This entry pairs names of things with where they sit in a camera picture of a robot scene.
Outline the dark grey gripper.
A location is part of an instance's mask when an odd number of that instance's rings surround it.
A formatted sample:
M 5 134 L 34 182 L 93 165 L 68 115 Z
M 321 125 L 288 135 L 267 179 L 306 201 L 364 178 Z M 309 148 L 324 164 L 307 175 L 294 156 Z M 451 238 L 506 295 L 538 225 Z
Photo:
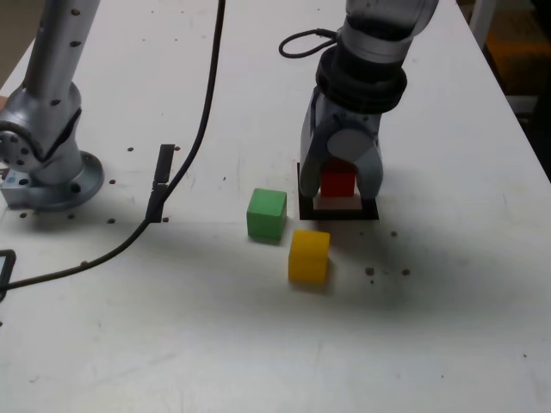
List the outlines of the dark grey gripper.
M 334 133 L 334 124 L 326 122 L 328 120 L 336 121 L 342 130 Z M 333 155 L 356 168 L 356 185 L 361 197 L 364 200 L 374 199 L 383 181 L 383 166 L 377 146 L 380 143 L 380 123 L 381 114 L 352 112 L 326 98 L 321 88 L 315 87 L 300 136 L 300 192 L 306 197 L 314 197 L 318 193 L 322 167 Z M 362 131 L 344 129 L 353 125 L 359 126 Z

